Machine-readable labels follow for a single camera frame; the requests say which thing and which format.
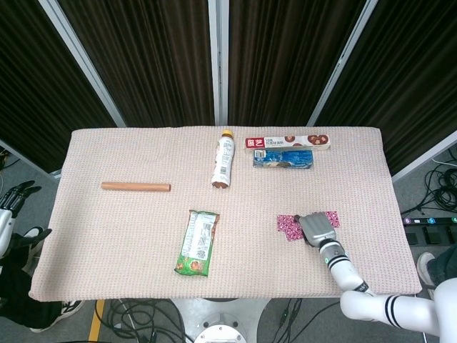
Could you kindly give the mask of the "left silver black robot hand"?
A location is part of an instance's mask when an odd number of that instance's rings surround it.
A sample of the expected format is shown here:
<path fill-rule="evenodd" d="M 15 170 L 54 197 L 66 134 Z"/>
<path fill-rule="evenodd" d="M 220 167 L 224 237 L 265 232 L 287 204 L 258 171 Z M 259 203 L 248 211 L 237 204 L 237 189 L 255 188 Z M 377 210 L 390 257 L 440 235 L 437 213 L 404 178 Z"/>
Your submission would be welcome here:
<path fill-rule="evenodd" d="M 37 227 L 38 234 L 33 237 L 14 233 L 16 218 L 26 199 L 41 189 L 40 186 L 34 186 L 34 183 L 34 180 L 22 182 L 0 197 L 0 259 L 7 256 L 11 250 L 42 242 L 52 232 L 51 229 Z"/>

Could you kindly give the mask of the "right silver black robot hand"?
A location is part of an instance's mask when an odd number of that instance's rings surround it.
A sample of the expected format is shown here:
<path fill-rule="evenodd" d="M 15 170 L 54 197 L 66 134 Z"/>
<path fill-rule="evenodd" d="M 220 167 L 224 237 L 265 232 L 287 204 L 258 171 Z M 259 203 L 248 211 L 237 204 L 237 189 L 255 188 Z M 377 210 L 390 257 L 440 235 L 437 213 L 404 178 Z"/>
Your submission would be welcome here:
<path fill-rule="evenodd" d="M 336 240 L 336 231 L 324 212 L 306 216 L 296 214 L 293 220 L 300 225 L 304 240 L 312 247 L 320 248 L 323 242 Z"/>

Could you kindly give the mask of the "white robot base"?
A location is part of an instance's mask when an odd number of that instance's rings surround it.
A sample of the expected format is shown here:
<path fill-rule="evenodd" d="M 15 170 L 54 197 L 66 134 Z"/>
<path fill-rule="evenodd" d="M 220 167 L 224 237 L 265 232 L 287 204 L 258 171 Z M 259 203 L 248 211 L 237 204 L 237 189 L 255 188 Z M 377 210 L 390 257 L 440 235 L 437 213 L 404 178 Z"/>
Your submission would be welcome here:
<path fill-rule="evenodd" d="M 269 298 L 173 299 L 193 343 L 258 343 Z"/>

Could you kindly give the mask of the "black white sneaker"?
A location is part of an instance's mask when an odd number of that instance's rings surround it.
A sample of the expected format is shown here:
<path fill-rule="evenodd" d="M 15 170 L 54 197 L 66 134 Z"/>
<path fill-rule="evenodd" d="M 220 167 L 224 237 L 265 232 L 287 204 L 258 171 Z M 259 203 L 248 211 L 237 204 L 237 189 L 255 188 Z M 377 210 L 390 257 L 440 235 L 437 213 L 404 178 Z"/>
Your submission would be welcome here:
<path fill-rule="evenodd" d="M 28 257 L 33 259 L 43 247 L 42 234 L 44 229 L 42 227 L 32 227 L 24 234 L 24 238 L 27 239 L 26 248 L 28 249 Z"/>
<path fill-rule="evenodd" d="M 71 301 L 71 302 L 62 302 L 61 303 L 61 309 L 58 312 L 57 317 L 55 318 L 54 321 L 52 321 L 50 324 L 46 324 L 42 328 L 30 328 L 30 330 L 34 333 L 40 333 L 44 332 L 47 329 L 50 329 L 53 327 L 55 324 L 60 322 L 62 319 L 71 317 L 72 315 L 75 315 L 84 305 L 84 300 L 76 300 L 76 301 Z"/>

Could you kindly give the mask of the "black trousers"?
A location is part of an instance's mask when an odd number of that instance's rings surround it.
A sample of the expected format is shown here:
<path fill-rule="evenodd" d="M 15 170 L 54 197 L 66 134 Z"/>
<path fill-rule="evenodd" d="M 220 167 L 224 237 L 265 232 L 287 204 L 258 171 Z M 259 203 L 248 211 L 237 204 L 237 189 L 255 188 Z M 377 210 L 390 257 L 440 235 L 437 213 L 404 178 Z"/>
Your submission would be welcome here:
<path fill-rule="evenodd" d="M 0 259 L 0 317 L 30 329 L 45 329 L 61 314 L 61 303 L 38 302 L 29 296 L 31 276 L 23 270 L 29 255 L 29 247 L 22 247 Z"/>

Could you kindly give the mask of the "blue cookie package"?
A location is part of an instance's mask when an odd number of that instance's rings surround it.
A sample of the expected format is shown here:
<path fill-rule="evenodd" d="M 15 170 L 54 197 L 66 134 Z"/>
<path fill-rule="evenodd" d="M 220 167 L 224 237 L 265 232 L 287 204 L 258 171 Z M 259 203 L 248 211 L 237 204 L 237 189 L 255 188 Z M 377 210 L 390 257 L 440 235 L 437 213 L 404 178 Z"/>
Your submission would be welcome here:
<path fill-rule="evenodd" d="M 253 153 L 256 168 L 310 169 L 312 166 L 312 151 L 255 150 Z"/>

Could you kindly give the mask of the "red white cookie box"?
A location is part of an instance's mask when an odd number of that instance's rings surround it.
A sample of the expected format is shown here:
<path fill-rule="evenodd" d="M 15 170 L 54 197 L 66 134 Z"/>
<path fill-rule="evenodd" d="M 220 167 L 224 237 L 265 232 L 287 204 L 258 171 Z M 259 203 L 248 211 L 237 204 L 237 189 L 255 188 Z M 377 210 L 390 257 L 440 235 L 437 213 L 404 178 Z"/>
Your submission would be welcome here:
<path fill-rule="evenodd" d="M 313 134 L 305 136 L 265 136 L 248 137 L 245 139 L 245 148 L 273 149 L 273 150 L 319 150 L 331 146 L 328 135 Z"/>

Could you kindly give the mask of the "black foot pedal board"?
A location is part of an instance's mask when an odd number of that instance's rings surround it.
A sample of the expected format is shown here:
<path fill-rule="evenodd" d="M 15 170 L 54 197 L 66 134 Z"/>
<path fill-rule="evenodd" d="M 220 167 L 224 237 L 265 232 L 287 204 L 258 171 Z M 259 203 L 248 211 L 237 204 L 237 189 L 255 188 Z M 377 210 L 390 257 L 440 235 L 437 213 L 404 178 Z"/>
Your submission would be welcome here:
<path fill-rule="evenodd" d="M 413 247 L 457 244 L 457 227 L 406 227 L 405 233 L 408 244 Z"/>

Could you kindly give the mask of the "white grey shoe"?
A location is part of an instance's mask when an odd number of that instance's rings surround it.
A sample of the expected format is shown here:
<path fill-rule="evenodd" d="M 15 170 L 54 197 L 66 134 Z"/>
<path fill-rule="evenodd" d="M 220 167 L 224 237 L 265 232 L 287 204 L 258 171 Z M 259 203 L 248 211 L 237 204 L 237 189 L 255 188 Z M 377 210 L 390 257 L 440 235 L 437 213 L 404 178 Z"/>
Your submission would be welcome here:
<path fill-rule="evenodd" d="M 435 287 L 428 271 L 428 263 L 435 259 L 434 255 L 430 252 L 424 252 L 418 257 L 416 263 L 416 270 L 421 281 L 429 287 Z"/>

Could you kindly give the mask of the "white brown drink bottle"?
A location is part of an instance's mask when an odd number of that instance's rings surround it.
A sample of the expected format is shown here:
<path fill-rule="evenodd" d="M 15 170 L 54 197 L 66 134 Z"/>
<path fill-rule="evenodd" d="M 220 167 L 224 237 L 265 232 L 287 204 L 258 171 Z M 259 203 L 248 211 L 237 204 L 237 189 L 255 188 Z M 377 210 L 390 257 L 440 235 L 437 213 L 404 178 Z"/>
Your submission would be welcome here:
<path fill-rule="evenodd" d="M 224 129 L 216 149 L 215 167 L 211 178 L 211 185 L 213 187 L 226 189 L 230 186 L 234 153 L 235 142 L 233 132 Z"/>

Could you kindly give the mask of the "pink waffle tablecloth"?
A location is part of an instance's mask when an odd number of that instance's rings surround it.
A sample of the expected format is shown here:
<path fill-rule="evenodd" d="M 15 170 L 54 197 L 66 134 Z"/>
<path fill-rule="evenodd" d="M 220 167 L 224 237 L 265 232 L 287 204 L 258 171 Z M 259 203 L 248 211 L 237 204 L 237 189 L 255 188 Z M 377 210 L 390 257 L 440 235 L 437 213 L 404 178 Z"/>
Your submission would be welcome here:
<path fill-rule="evenodd" d="M 377 294 L 421 290 L 381 132 L 373 127 L 235 126 L 231 185 L 211 185 L 221 128 L 80 129 L 61 170 L 30 294 L 114 298 L 336 297 L 318 250 L 289 242 L 280 214 L 337 211 L 342 243 Z M 253 167 L 245 139 L 328 135 L 310 169 Z M 102 182 L 170 184 L 169 192 Z M 219 214 L 207 277 L 174 271 L 189 211 Z"/>

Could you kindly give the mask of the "green snack bag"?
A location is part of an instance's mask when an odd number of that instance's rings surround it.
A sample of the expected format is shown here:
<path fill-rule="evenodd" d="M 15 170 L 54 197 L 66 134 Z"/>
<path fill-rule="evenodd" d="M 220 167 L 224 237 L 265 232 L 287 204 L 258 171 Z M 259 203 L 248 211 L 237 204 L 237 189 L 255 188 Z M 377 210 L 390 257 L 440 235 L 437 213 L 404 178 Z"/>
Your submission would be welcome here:
<path fill-rule="evenodd" d="M 174 271 L 183 276 L 207 277 L 219 214 L 189 211 L 189 219 Z"/>

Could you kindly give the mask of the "yellow floor tape strip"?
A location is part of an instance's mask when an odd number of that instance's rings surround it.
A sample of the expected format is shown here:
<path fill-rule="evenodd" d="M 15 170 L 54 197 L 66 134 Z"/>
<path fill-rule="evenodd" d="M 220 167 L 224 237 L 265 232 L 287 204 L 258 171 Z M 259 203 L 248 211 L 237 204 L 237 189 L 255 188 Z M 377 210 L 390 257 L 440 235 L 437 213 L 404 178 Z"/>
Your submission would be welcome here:
<path fill-rule="evenodd" d="M 101 330 L 101 318 L 104 312 L 105 300 L 96 300 L 94 305 L 94 313 L 91 321 L 91 326 L 89 330 L 88 340 L 90 342 L 97 342 L 99 339 L 99 334 Z"/>

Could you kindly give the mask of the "blue jeans leg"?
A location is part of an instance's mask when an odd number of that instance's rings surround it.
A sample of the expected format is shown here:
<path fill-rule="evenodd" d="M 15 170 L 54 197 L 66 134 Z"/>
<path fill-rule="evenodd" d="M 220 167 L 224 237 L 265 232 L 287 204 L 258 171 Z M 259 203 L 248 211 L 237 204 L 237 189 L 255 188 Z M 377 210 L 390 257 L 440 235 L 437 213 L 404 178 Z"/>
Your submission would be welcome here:
<path fill-rule="evenodd" d="M 432 285 L 457 278 L 457 245 L 447 249 L 436 258 L 432 258 L 426 265 Z"/>

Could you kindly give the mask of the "wooden rolling stick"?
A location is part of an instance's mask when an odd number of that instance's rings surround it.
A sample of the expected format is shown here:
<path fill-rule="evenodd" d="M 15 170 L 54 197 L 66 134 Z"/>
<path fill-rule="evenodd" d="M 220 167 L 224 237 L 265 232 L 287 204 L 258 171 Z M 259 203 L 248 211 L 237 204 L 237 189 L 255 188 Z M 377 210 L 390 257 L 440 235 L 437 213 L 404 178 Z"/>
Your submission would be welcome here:
<path fill-rule="evenodd" d="M 151 183 L 123 183 L 123 182 L 102 182 L 101 188 L 105 190 L 132 191 L 132 192 L 169 192 L 170 184 Z"/>

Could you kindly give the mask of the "dark curtain panel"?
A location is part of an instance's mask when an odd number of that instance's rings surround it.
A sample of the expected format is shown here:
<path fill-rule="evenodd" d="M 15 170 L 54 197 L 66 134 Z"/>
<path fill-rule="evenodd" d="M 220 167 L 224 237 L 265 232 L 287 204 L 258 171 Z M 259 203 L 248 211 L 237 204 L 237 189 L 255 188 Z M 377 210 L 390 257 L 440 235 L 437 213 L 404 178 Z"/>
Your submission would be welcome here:
<path fill-rule="evenodd" d="M 381 131 L 398 173 L 457 130 L 457 0 L 378 0 L 317 119 Z"/>
<path fill-rule="evenodd" d="M 127 126 L 212 126 L 208 0 L 59 0 Z"/>
<path fill-rule="evenodd" d="M 365 3 L 229 0 L 229 124 L 306 125 Z"/>
<path fill-rule="evenodd" d="M 0 0 L 0 139 L 50 173 L 73 131 L 114 125 L 38 0 Z"/>

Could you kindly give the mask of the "white divider base rail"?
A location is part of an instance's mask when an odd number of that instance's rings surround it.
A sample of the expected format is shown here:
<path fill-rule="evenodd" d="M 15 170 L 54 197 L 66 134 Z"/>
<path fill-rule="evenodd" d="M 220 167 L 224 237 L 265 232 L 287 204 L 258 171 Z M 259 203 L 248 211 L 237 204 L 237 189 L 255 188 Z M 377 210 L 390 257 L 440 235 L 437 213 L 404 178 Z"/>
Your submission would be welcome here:
<path fill-rule="evenodd" d="M 394 174 L 391 178 L 393 183 L 396 183 L 403 177 L 407 176 L 415 169 L 419 168 L 422 164 L 432 160 L 435 156 L 438 156 L 443 151 L 447 150 L 449 147 L 457 144 L 457 129 L 449 134 L 445 139 L 441 140 L 439 143 L 432 146 L 429 150 L 424 152 L 418 158 L 414 159 L 411 163 L 407 164 L 399 172 Z"/>
<path fill-rule="evenodd" d="M 61 178 L 61 170 L 60 169 L 48 173 L 44 169 L 42 169 L 40 166 L 38 166 L 37 164 L 33 163 L 32 160 L 30 160 L 26 156 L 24 156 L 21 152 L 15 150 L 13 147 L 11 147 L 9 144 L 7 144 L 2 139 L 0 139 L 0 146 L 4 147 L 7 151 L 10 151 L 13 155 L 17 156 L 24 163 L 28 164 L 32 168 L 34 168 L 37 171 L 41 172 L 42 174 L 46 175 L 48 178 L 54 179 L 54 180 L 60 180 L 60 178 Z"/>

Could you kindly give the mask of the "white metal divider post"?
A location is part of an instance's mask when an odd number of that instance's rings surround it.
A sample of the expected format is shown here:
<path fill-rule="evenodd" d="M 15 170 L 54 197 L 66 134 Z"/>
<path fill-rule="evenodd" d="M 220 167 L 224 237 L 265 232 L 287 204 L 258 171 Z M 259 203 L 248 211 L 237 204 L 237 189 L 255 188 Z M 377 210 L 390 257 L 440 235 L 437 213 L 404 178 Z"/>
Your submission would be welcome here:
<path fill-rule="evenodd" d="M 346 40 L 346 43 L 343 47 L 343 50 L 340 56 L 337 59 L 336 65 L 333 68 L 333 71 L 328 78 L 328 81 L 318 99 L 316 106 L 314 107 L 306 126 L 315 126 L 318 118 L 323 111 L 325 105 L 328 102 L 330 95 L 333 93 L 333 90 L 340 79 L 340 76 L 350 59 L 354 48 L 356 47 L 358 40 L 360 39 L 373 11 L 375 10 L 378 4 L 378 0 L 365 0 L 365 4 L 361 10 L 360 15 L 356 23 L 353 26 L 353 29 Z"/>
<path fill-rule="evenodd" d="M 65 15 L 58 0 L 38 0 L 38 3 L 53 24 L 62 41 L 65 43 L 115 125 L 119 128 L 127 127 L 119 108 L 115 104 L 109 90 L 106 88 L 105 83 L 97 72 L 94 63 Z"/>
<path fill-rule="evenodd" d="M 229 122 L 229 0 L 207 0 L 214 123 Z"/>

